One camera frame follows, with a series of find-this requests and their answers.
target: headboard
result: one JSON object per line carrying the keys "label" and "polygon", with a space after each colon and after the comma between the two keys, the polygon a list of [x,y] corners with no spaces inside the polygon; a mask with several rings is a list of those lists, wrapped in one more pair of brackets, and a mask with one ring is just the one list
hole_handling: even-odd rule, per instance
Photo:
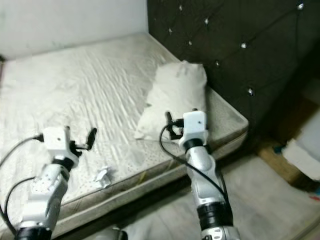
{"label": "headboard", "polygon": [[203,63],[251,132],[302,87],[289,82],[320,38],[318,0],[148,0],[147,10],[149,33],[180,60]]}

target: bed frame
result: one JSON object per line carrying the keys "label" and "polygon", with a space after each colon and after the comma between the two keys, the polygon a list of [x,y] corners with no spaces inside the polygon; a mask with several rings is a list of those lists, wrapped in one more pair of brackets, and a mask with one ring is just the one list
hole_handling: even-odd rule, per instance
{"label": "bed frame", "polygon": [[148,0],[147,10],[150,34],[180,60],[204,64],[251,136],[293,103],[319,61],[316,0]]}

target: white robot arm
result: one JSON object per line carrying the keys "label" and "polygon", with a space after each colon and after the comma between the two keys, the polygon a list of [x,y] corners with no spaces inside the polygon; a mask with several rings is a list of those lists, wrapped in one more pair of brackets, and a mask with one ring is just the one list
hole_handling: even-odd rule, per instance
{"label": "white robot arm", "polygon": [[32,183],[16,240],[49,240],[57,224],[61,201],[68,189],[70,171],[79,163],[82,152],[91,150],[97,129],[88,135],[87,143],[76,145],[70,140],[69,127],[49,127],[43,131],[43,142],[51,155],[47,164]]}
{"label": "white robot arm", "polygon": [[[183,114],[183,119],[172,121],[169,113],[169,133],[172,126],[183,128],[183,135],[173,134],[180,138],[179,147],[185,150],[186,162],[195,167],[187,169],[191,179],[191,190],[201,226],[203,240],[240,240],[238,230],[233,226],[233,215],[226,195],[223,194],[216,174],[214,158],[208,154],[205,144],[208,137],[207,117],[202,111]],[[213,186],[203,175],[209,177],[218,187]]]}

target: bed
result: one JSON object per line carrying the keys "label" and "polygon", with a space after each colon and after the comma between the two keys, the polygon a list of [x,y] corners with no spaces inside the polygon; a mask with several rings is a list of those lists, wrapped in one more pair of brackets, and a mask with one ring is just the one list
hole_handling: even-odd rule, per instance
{"label": "bed", "polygon": [[[151,35],[137,33],[60,51],[7,61],[0,87],[0,154],[49,126],[70,126],[84,143],[91,127],[98,134],[71,171],[54,237],[97,219],[186,174],[155,141],[135,140],[157,66],[179,61]],[[209,142],[221,159],[239,148],[248,121],[212,89],[207,90]],[[166,143],[174,154],[177,145]],[[50,161],[42,143],[19,148],[1,169],[0,200],[10,187],[34,176]],[[111,185],[95,182],[108,166]],[[11,221],[19,222],[29,184],[12,194]],[[0,220],[0,239],[11,235]]]}
{"label": "bed", "polygon": [[204,65],[208,84],[249,120],[253,143],[318,73],[319,11],[316,0],[147,1],[149,33]]}

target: white pillow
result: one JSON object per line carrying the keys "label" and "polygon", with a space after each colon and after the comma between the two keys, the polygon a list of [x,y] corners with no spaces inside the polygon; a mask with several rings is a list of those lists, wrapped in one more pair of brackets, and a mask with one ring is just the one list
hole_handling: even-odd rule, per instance
{"label": "white pillow", "polygon": [[[157,141],[161,129],[167,124],[167,111],[172,119],[180,119],[194,108],[206,111],[206,83],[202,64],[183,61],[158,67],[134,138]],[[169,140],[167,131],[163,133],[163,139]]]}

